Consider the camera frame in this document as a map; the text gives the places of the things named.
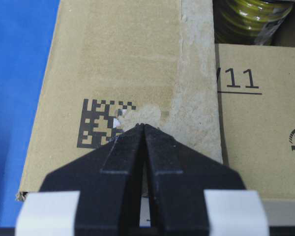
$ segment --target torn cardboard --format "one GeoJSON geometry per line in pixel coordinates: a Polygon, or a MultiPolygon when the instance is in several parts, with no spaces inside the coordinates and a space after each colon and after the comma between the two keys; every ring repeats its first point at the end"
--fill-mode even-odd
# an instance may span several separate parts
{"type": "Polygon", "coordinates": [[[62,0],[20,185],[136,123],[222,161],[212,1],[62,0]]]}
{"type": "Polygon", "coordinates": [[[295,201],[295,48],[216,48],[222,149],[247,188],[295,201]]]}

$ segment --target brown cardboard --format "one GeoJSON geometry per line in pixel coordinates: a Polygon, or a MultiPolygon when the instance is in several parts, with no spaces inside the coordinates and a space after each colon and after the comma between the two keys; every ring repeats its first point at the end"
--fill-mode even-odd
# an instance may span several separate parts
{"type": "Polygon", "coordinates": [[[222,161],[215,71],[211,0],[62,0],[19,199],[140,122],[222,161]]]}
{"type": "Polygon", "coordinates": [[[224,160],[262,198],[295,200],[295,48],[220,44],[216,54],[218,90],[243,93],[219,93],[224,160]],[[227,87],[230,68],[240,88],[227,87]],[[248,69],[259,88],[246,88],[248,69]]]}

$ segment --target white label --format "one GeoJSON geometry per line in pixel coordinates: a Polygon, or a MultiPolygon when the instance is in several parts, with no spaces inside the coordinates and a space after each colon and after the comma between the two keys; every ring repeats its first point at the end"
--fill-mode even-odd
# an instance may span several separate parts
{"type": "Polygon", "coordinates": [[[210,236],[269,236],[268,221],[256,191],[205,190],[210,236]]]}
{"type": "Polygon", "coordinates": [[[17,219],[16,236],[74,236],[80,192],[29,193],[17,219]]]}

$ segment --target blue background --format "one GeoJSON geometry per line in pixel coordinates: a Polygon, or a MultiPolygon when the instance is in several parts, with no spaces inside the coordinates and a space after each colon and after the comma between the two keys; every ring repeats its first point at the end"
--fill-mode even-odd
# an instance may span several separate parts
{"type": "Polygon", "coordinates": [[[59,0],[0,0],[0,227],[15,201],[52,42],[59,0]]]}

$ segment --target cable spool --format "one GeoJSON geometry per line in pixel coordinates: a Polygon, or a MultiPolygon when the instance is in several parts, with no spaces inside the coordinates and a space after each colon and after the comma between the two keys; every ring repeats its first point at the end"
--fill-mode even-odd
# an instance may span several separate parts
{"type": "Polygon", "coordinates": [[[217,43],[269,45],[273,34],[293,8],[274,0],[215,0],[217,43]]]}

